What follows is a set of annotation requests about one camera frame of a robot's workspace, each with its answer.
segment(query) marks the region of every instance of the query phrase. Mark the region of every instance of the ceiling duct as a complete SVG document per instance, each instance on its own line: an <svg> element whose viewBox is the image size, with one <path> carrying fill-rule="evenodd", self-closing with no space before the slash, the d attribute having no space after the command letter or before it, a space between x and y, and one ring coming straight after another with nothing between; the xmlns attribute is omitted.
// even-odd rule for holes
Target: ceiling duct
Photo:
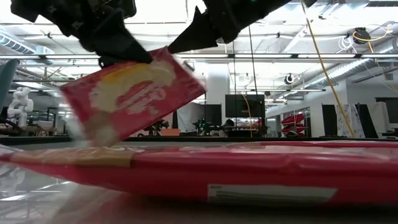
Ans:
<svg viewBox="0 0 398 224"><path fill-rule="evenodd" d="M54 54L53 50L41 45L35 45L28 43L4 30L0 29L0 45L7 47L11 50L15 50L24 55L29 54ZM51 60L35 60L37 63L44 63L46 65L51 65L53 62Z"/></svg>
<svg viewBox="0 0 398 224"><path fill-rule="evenodd" d="M398 37L394 37L386 42L379 44L374 49L374 53L377 54L398 54ZM376 62L373 59L360 59L348 64L340 64L335 66L332 69L329 69L328 74L333 82L338 82L340 80L344 80L350 76L356 75L360 72L365 71L367 68L371 69L377 66ZM317 76L321 76L321 78L315 77L310 80L308 84L306 84L305 88L313 88L315 86L325 86L328 84L325 74L322 72Z"/></svg>

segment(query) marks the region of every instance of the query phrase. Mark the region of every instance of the barcode label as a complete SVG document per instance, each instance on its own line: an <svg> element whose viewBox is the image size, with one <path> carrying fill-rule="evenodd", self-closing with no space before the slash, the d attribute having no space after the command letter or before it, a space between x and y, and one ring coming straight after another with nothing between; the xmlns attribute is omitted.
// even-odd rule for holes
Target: barcode label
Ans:
<svg viewBox="0 0 398 224"><path fill-rule="evenodd" d="M317 205L327 202L337 189L283 185L217 185L208 186L210 203L267 206Z"/></svg>

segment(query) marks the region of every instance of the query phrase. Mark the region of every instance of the humanoid robot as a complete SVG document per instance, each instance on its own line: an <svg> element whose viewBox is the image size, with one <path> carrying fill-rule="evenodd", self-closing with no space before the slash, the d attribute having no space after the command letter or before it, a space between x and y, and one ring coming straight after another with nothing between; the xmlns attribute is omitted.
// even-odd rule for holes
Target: humanoid robot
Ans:
<svg viewBox="0 0 398 224"><path fill-rule="evenodd" d="M15 122L18 115L18 125L20 127L26 126L27 112L33 111L33 100L29 99L29 93L30 88L18 87L17 91L12 94L12 102L7 110L7 117L13 119L13 122Z"/></svg>

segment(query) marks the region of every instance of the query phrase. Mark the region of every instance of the red box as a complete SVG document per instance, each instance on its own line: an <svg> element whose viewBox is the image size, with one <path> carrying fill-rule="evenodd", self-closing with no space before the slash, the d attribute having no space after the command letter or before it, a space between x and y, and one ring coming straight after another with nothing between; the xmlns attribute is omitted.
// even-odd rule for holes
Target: red box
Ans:
<svg viewBox="0 0 398 224"><path fill-rule="evenodd" d="M205 93L166 47L150 54L151 64L120 63L60 88L93 146L122 141Z"/></svg>

